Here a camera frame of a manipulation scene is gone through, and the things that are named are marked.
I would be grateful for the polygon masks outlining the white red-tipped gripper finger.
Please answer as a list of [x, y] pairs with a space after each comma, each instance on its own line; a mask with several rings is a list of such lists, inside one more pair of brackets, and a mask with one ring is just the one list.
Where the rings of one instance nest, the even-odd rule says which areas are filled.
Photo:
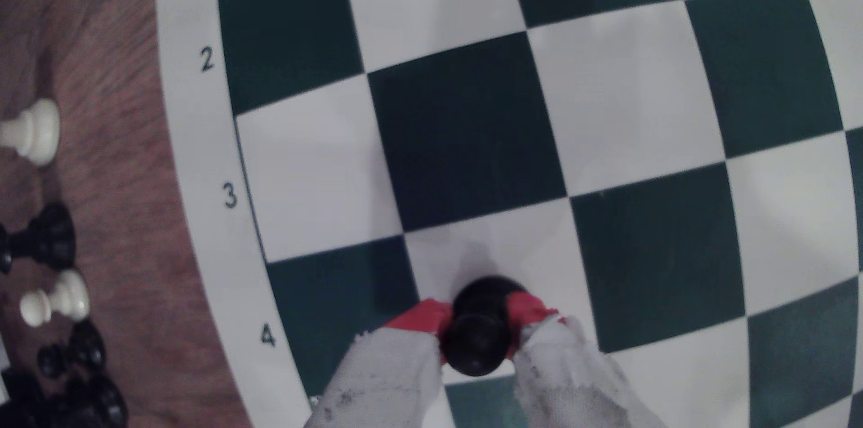
[[575, 316], [530, 293], [506, 301], [515, 396], [531, 427], [664, 427]]
[[443, 386], [451, 318], [450, 303], [423, 300], [359, 334], [305, 427], [420, 427]]

